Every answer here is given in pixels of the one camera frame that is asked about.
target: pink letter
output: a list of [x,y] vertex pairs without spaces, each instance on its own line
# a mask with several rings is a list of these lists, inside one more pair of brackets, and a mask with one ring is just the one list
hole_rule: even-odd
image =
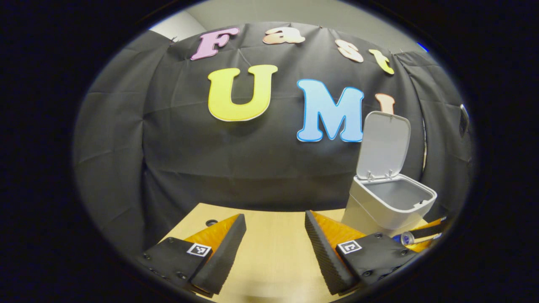
[[203,34],[201,36],[202,41],[198,46],[198,50],[191,57],[191,60],[198,60],[206,57],[215,56],[218,51],[214,50],[213,46],[216,44],[221,47],[225,46],[225,44],[229,41],[229,35],[236,35],[237,33],[239,33],[239,28],[233,27],[231,29]]

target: foam letter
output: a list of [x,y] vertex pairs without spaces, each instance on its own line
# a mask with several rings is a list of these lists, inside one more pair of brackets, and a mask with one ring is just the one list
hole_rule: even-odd
[[361,56],[354,44],[340,39],[335,40],[335,43],[339,46],[338,51],[340,51],[343,56],[355,62],[363,62],[363,56]]
[[298,132],[298,140],[315,142],[322,140],[323,133],[318,128],[318,116],[322,119],[324,128],[330,140],[337,137],[337,132],[344,121],[341,140],[345,142],[361,142],[361,101],[363,92],[346,87],[337,105],[331,98],[324,83],[318,80],[301,79],[298,87],[305,94],[305,117],[303,128]]
[[380,103],[380,108],[382,112],[393,114],[393,104],[395,104],[395,99],[392,96],[386,94],[375,94],[376,100]]
[[231,29],[205,33],[201,36],[201,43],[198,46],[197,52],[191,57],[191,60],[198,60],[206,57],[215,56],[217,50],[213,49],[214,45],[219,45],[221,47],[229,41],[229,35],[237,35],[239,33],[239,28],[233,27]]
[[288,43],[301,43],[305,41],[305,37],[301,36],[299,30],[293,27],[278,27],[266,31],[266,37],[262,39],[262,42],[266,44],[280,44],[283,42]]
[[248,71],[254,75],[253,99],[246,104],[232,102],[232,84],[239,75],[237,68],[225,68],[208,75],[211,80],[208,108],[210,113],[223,121],[247,121],[266,111],[271,98],[271,75],[277,71],[275,65],[254,65]]
[[382,55],[382,53],[379,50],[369,50],[371,54],[374,55],[376,62],[378,62],[378,65],[388,74],[394,74],[395,71],[389,67],[388,62],[389,59]]

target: blue letter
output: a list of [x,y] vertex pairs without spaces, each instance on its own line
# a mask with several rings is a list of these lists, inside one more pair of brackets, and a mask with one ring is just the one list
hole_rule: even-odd
[[318,115],[330,140],[337,137],[337,132],[344,122],[341,140],[345,142],[361,142],[361,101],[363,92],[346,87],[337,105],[331,98],[324,83],[318,80],[301,79],[298,87],[305,93],[305,117],[303,129],[298,132],[298,140],[316,142],[322,140],[323,133],[318,129]]

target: table surface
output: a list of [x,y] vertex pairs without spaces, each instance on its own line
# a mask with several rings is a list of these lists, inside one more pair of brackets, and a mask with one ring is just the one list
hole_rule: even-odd
[[[337,221],[344,215],[344,209],[317,212]],[[351,294],[329,293],[305,231],[305,212],[254,211],[199,203],[163,239],[185,239],[207,228],[210,219],[222,221],[236,214],[245,215],[247,231],[220,294],[209,300],[328,303]]]

